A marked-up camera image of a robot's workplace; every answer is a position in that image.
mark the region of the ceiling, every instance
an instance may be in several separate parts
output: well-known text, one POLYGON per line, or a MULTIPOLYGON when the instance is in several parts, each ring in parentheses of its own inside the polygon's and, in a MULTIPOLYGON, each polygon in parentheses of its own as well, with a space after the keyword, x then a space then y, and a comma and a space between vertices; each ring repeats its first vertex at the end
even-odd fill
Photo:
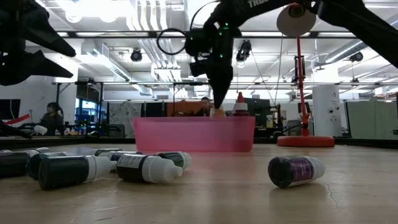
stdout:
MULTIPOLYGON (((72 0, 38 0, 44 5, 50 13, 50 24, 53 28, 59 32, 68 31, 90 31, 90 32, 107 32, 107 31, 128 31, 129 26, 126 24, 126 18, 131 15, 132 9, 128 0, 80 0, 80 2, 90 2, 88 8, 82 12, 85 16, 76 23, 68 21, 66 18, 70 8, 66 8, 65 3, 73 3, 72 0), (114 22, 103 22, 99 17, 102 15, 108 15, 110 17, 117 17, 114 22)), ((141 18, 141 7, 143 1, 137 0, 139 3, 138 7, 138 18, 141 18)), ((193 13, 201 7, 203 4, 210 2, 209 0, 197 1, 197 0, 164 0, 166 3, 166 24, 167 27, 178 28, 181 30, 187 30, 188 23, 193 16, 193 13)), ((160 1, 147 1, 147 23, 150 24, 150 6, 151 3, 156 3, 155 10, 157 12, 157 24, 161 23, 159 17, 160 1)), ((388 18, 398 18, 398 0, 371 0, 365 1, 369 10, 377 14, 384 20, 388 18)), ((215 4, 210 4, 205 7, 195 19, 195 25, 203 24, 206 18, 210 15, 214 9, 215 4)), ((266 32, 278 32, 276 27, 277 16, 279 15, 280 9, 262 14, 254 17, 245 22, 240 29, 242 31, 266 31, 266 32)), ((332 36, 330 39, 302 39, 301 48, 302 54, 305 56, 305 66, 307 81, 310 81, 313 72, 316 72, 314 63, 320 58, 336 51, 345 44, 353 41, 353 39, 333 39, 335 32, 345 32, 342 35, 352 36, 350 33, 346 33, 347 30, 340 27, 335 27, 321 21, 319 18, 312 31, 318 32, 329 32, 332 36)), ((154 45, 155 40, 146 40, 149 47, 156 49, 154 45)), ((233 62, 234 67, 234 81, 239 82, 261 82, 261 76, 267 82, 282 82, 284 79, 290 81, 293 73, 291 72, 294 68, 294 57, 297 54, 297 44, 295 39, 250 39, 252 44, 252 55, 246 60, 243 68, 238 68, 236 61, 233 62)), ((170 40, 171 46, 174 50, 183 47, 185 40, 179 38, 173 38, 170 40)), ((234 41, 234 51, 237 51, 242 39, 236 39, 234 41)), ((143 48, 139 39, 133 38, 117 38, 117 39, 86 39, 83 43, 94 43, 94 46, 99 50, 104 44, 109 48, 109 56, 114 60, 123 70, 129 72, 131 78, 135 81, 155 81, 153 75, 151 75, 152 61, 149 58, 147 52, 144 49, 142 52, 142 60, 140 62, 132 62, 130 54, 134 48, 143 48)), ((379 69, 389 65, 389 63, 382 57, 378 57, 377 53, 369 47, 361 51, 364 55, 364 59, 361 62, 339 61, 334 63, 333 66, 338 68, 339 79, 343 82, 349 82, 352 77, 360 76, 368 72, 378 71, 379 69)), ((115 76, 107 67, 103 64, 95 62, 89 55, 83 55, 77 57, 80 61, 81 67, 79 69, 79 77, 92 77, 99 82, 120 82, 121 80, 115 76)), ((181 69, 181 78, 188 80, 191 78, 188 63, 191 62, 191 58, 182 52, 174 57, 176 63, 181 69)), ((379 80, 385 80, 387 78, 398 77, 398 69, 391 68, 385 72, 380 72, 376 75, 369 76, 362 80, 364 82, 377 82, 379 80)), ((126 87, 114 86, 115 90, 127 90, 126 87)), ((371 91, 374 89, 373 86, 364 88, 371 91)))

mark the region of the cable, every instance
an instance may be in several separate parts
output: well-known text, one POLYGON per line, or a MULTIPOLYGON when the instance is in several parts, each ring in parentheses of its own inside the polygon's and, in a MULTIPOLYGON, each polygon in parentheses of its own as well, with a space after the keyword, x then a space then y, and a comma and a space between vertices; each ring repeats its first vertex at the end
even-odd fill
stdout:
POLYGON ((14 113, 12 112, 12 100, 10 100, 10 112, 13 119, 15 119, 14 113))
POLYGON ((276 106, 276 99, 278 97, 278 87, 279 87, 279 80, 280 80, 280 68, 282 66, 282 46, 284 44, 284 35, 280 35, 280 52, 279 52, 279 71, 278 71, 278 81, 276 83, 276 93, 275 93, 275 102, 274 106, 276 106))
MULTIPOLYGON (((197 14, 198 14, 205 6, 207 6, 207 5, 211 4, 211 3, 215 3, 215 2, 218 2, 218 1, 209 2, 209 3, 205 4, 204 6, 202 6, 201 8, 199 8, 199 9, 195 12, 195 14, 193 15, 192 20, 191 20, 191 24, 190 24, 190 27, 189 27, 189 31, 192 30, 193 21, 195 20, 197 14)), ((163 53, 165 53, 165 54, 167 54, 167 55, 177 55, 177 54, 181 53, 181 52, 185 49, 185 45, 184 45, 180 50, 178 50, 178 51, 176 51, 176 52, 171 52, 171 53, 165 51, 165 50, 160 46, 160 38, 162 38, 162 35, 163 35, 164 33, 166 33, 166 32, 179 32, 179 33, 181 33, 182 35, 184 35, 185 38, 188 38, 187 33, 184 32, 184 31, 182 31, 182 30, 180 30, 180 29, 168 28, 168 29, 166 29, 166 30, 162 30, 162 32, 160 32, 159 36, 158 36, 157 39, 156 39, 156 45, 157 45, 157 47, 159 48, 159 50, 160 50, 161 52, 163 52, 163 53)))
POLYGON ((264 85, 266 86, 266 88, 267 88, 267 91, 268 91, 269 97, 271 98, 272 102, 274 102, 274 105, 276 105, 276 100, 272 99, 271 92, 269 91, 269 89, 268 89, 268 86, 267 86, 267 84, 266 84, 266 81, 264 80, 264 77, 263 77, 263 76, 262 76, 262 74, 261 74, 261 71, 260 71, 259 65, 257 64, 257 61, 256 61, 256 57, 254 56, 254 54, 253 54, 253 51, 252 51, 252 50, 251 50, 250 52, 251 52, 251 54, 253 55, 253 60, 254 60, 254 63, 256 64, 257 70, 259 71, 259 74, 260 74, 260 77, 261 77, 261 79, 262 79, 262 82, 263 82, 263 84, 264 84, 264 85))

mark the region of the pink container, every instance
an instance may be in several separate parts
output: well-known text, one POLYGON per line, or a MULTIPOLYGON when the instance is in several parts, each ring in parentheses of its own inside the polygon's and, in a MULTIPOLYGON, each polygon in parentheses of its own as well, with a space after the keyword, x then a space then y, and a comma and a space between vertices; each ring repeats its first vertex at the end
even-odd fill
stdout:
POLYGON ((146 151, 249 152, 254 117, 135 118, 137 149, 146 151))

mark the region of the desk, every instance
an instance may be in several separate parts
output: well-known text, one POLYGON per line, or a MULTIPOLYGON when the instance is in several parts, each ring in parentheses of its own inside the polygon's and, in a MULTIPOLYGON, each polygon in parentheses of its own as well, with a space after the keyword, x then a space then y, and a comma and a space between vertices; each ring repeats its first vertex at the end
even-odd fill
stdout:
MULTIPOLYGON (((90 144, 51 147, 135 145, 90 144)), ((254 145, 249 153, 193 153, 193 165, 169 185, 132 184, 116 174, 44 192, 28 177, 0 180, 2 223, 397 223, 398 151, 254 145), (268 162, 292 154, 320 158, 326 174, 313 184, 278 189, 268 162)))

